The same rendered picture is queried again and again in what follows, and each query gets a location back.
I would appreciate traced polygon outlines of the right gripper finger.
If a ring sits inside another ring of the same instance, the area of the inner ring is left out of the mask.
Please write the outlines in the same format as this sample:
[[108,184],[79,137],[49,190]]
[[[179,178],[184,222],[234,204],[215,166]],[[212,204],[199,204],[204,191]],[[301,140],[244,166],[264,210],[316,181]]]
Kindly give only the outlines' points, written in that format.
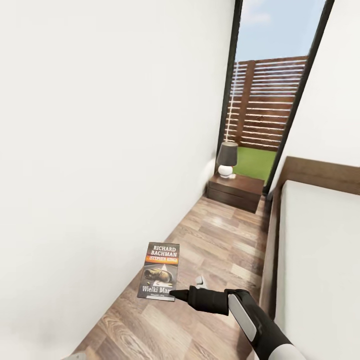
[[171,290],[169,292],[170,295],[175,296],[176,298],[180,299],[180,300],[184,300],[187,301],[188,303],[188,294],[189,294],[189,289],[184,289],[184,290]]

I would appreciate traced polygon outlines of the hardback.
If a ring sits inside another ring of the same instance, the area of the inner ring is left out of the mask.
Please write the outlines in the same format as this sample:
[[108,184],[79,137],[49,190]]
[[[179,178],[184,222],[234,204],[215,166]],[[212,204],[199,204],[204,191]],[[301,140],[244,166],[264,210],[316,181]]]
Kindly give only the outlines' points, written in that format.
[[137,298],[175,302],[180,244],[150,242],[142,269]]

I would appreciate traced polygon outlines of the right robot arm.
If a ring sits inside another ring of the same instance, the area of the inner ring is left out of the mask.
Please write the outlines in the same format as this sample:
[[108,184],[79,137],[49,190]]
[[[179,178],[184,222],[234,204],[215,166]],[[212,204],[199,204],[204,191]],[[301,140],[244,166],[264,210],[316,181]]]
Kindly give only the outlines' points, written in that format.
[[207,289],[201,274],[195,278],[197,286],[171,290],[170,295],[187,303],[197,311],[229,316],[229,310],[244,331],[259,360],[307,360],[284,335],[279,326],[257,305],[245,289],[225,288],[224,292]]

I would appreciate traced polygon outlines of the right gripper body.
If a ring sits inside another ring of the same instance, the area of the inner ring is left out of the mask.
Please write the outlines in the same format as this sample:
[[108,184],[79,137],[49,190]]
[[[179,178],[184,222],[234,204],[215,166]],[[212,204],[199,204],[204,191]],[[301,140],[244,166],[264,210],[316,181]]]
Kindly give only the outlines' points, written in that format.
[[215,290],[196,288],[190,285],[188,304],[197,311],[215,314],[214,296]]

